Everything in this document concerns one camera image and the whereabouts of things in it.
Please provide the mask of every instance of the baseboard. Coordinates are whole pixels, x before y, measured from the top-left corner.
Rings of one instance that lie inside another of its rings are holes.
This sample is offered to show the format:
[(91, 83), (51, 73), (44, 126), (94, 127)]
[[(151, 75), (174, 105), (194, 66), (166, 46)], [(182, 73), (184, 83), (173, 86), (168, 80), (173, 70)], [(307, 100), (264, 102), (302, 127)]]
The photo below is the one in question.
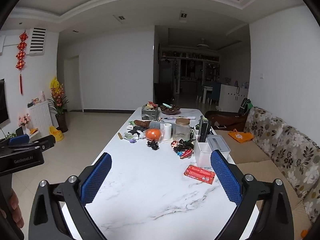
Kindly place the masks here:
[(87, 113), (133, 114), (135, 110), (84, 109)]

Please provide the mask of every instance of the glass jar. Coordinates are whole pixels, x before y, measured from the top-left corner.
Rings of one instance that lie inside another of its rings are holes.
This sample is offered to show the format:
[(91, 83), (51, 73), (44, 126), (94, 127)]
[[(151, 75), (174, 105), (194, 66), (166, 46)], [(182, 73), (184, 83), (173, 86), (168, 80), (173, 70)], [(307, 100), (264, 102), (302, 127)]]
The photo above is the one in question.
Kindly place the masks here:
[(178, 118), (176, 120), (176, 125), (174, 133), (172, 135), (174, 141), (184, 140), (188, 141), (190, 139), (190, 120), (186, 118)]

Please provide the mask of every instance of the human hand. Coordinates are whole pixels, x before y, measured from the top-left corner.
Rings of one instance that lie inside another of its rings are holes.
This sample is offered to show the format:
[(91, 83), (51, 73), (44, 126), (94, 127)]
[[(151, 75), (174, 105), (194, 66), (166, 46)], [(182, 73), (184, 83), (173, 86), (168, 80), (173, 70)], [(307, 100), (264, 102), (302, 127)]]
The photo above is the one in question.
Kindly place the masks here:
[[(13, 189), (12, 189), (12, 197), (9, 200), (9, 204), (11, 205), (11, 207), (13, 209), (11, 214), (12, 214), (12, 218), (13, 218), (14, 222), (16, 222), (18, 228), (23, 228), (24, 221), (22, 218), (21, 209), (19, 207), (19, 199)], [(1, 208), (0, 208), (0, 211), (1, 211), (2, 215), (4, 216), (4, 218), (7, 218), (7, 214)]]

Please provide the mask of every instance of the marble tabletop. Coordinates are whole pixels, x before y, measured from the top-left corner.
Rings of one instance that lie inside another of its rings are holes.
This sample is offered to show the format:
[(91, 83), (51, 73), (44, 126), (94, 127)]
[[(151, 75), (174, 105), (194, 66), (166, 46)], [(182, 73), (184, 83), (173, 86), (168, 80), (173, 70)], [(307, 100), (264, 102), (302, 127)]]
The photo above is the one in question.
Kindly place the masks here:
[[(202, 114), (181, 109), (179, 115), (195, 116), (190, 121), (194, 126)], [(141, 108), (128, 121), (135, 119), (141, 119)], [(127, 125), (119, 132), (123, 134)], [(154, 151), (145, 139), (131, 144), (115, 134), (96, 160), (104, 152), (111, 155), (112, 168), (86, 208), (108, 240), (215, 239), (236, 207), (218, 179), (210, 185), (184, 176), (196, 160), (194, 156), (181, 160), (170, 141)], [(74, 239), (81, 240), (67, 205), (62, 212)], [(241, 239), (249, 237), (258, 214), (255, 207)]]

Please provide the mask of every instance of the red chinese knot decoration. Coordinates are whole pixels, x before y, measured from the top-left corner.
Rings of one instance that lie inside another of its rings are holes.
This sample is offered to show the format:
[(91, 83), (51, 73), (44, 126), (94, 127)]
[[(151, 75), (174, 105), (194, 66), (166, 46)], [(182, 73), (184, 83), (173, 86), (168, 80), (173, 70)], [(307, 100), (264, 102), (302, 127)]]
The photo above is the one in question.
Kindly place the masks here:
[[(18, 54), (16, 55), (16, 58), (18, 59), (18, 63), (16, 65), (16, 68), (18, 70), (22, 70), (22, 68), (24, 67), (25, 65), (25, 61), (23, 60), (23, 58), (25, 57), (26, 53), (24, 52), (24, 49), (27, 47), (27, 44), (25, 43), (26, 39), (28, 38), (28, 35), (26, 34), (26, 31), (24, 31), (24, 33), (22, 33), (20, 36), (19, 36), (21, 42), (19, 43), (19, 45), (17, 46), (19, 52)], [(21, 74), (20, 74), (20, 93), (22, 94), (22, 77), (21, 77)]]

